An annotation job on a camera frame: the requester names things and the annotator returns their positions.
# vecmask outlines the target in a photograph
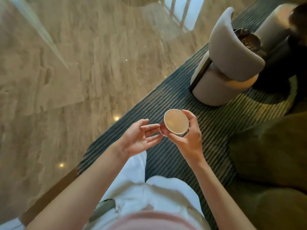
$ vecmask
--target left hand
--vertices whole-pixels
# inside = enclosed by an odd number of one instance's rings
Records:
[[[163,135],[152,134],[159,132],[160,124],[149,124],[149,119],[140,119],[132,124],[125,133],[118,139],[121,150],[125,152],[128,158],[137,155],[152,146],[161,142]]]

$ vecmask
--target beige marble floor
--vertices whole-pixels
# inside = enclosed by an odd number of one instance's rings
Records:
[[[0,223],[29,208],[92,141],[204,46],[226,7],[238,15],[254,1],[26,0],[57,55],[2,0]]]

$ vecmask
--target hand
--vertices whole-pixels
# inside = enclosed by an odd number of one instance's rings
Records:
[[[171,132],[168,132],[167,136],[174,144],[177,145],[179,151],[189,166],[193,167],[200,162],[205,162],[201,144],[201,131],[199,130],[196,116],[188,110],[182,110],[182,112],[190,121],[189,133],[185,137],[179,137]]]
[[[132,124],[117,141],[121,150],[128,158],[137,155],[161,142],[163,135],[152,134],[159,132],[160,124],[146,125],[149,119],[140,119]]]

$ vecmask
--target green striped rug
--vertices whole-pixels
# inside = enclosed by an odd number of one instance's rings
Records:
[[[233,27],[247,27],[255,31],[282,3],[283,0],[258,0],[233,21]],[[79,175],[132,123],[141,118],[149,118],[151,123],[160,123],[168,109],[176,108],[190,110],[198,117],[205,158],[221,183],[224,186],[228,185],[236,175],[228,156],[228,139],[237,131],[285,115],[296,96],[297,80],[296,77],[290,78],[291,89],[286,97],[278,94],[268,95],[250,88],[227,105],[207,106],[189,92],[191,76],[207,48],[207,45],[204,46],[94,141],[78,166]],[[167,178],[179,178],[186,182],[200,197],[204,215],[212,229],[216,229],[213,215],[197,180],[176,146],[164,138],[159,145],[147,152],[146,179],[161,175]]]

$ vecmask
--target pink shirt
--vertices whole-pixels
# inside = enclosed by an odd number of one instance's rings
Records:
[[[108,230],[197,230],[178,215],[140,211],[120,217]]]

